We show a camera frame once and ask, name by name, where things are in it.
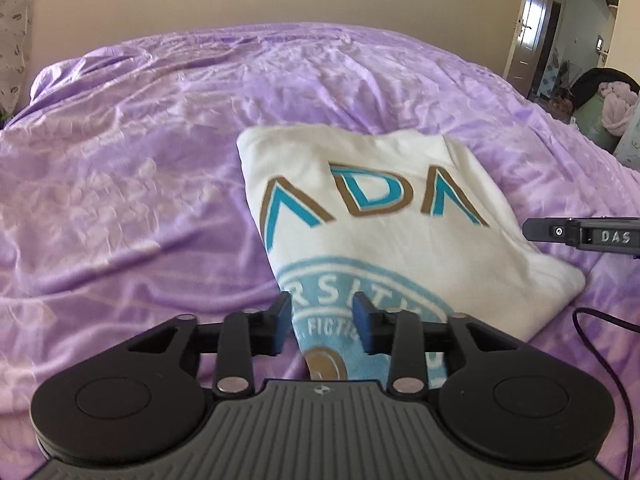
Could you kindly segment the white printed sweatshirt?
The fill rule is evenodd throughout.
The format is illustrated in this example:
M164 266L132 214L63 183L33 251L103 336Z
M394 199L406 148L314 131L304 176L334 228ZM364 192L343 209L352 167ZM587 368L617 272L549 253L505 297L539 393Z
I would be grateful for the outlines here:
M352 300L427 322L465 312L529 340L585 287L582 271L530 244L462 143L401 130L253 127L236 142L250 214L314 380L385 380Z

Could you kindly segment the dark chair with clothes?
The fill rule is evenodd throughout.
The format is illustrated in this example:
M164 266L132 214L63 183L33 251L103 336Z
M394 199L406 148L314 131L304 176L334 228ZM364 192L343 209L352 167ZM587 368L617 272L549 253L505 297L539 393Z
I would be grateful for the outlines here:
M639 84L626 73L608 67L590 68L570 87L572 122L579 131L599 148L613 153L622 136L612 136L601 122L603 98L599 93L602 82L623 81L639 95Z

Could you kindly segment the light patterned pillow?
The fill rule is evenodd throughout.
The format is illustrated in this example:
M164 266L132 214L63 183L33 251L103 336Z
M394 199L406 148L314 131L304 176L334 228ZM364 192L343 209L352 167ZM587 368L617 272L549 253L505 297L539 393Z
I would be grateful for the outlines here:
M616 146L614 157L622 165L640 171L640 105L634 110L628 128Z

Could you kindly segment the pink fluffy garment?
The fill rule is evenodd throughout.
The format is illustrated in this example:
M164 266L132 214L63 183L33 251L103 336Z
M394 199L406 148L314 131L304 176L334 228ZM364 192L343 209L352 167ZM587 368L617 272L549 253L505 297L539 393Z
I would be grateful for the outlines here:
M622 136L638 104L638 93L623 81L602 82L599 93L603 98L601 122L612 136Z

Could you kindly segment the purple floral bed cover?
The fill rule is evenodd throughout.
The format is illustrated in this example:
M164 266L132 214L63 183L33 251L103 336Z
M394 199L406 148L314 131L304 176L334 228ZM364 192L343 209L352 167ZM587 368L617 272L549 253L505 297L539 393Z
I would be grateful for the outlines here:
M29 404L54 374L183 313L217 322L283 290L245 194L239 136L324 125L466 146L533 217L634 217L639 176L485 67L396 32L286 24L154 36L46 68L1 133L1 474L42 464ZM536 247L582 292L529 340L639 395L639 263ZM259 377L309 376L296 336Z

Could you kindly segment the cream wooden door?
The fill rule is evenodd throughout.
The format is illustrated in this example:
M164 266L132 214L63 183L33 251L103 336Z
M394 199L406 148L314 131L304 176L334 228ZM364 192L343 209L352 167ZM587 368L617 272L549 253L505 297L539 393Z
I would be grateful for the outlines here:
M552 0L522 0L503 78L528 97L548 27Z

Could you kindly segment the floral white curtain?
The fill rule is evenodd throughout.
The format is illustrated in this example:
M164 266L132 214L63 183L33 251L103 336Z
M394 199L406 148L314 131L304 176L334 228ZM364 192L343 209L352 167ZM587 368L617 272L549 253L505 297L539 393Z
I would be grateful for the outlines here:
M26 79L30 40L30 0L1 0L1 118L17 107Z

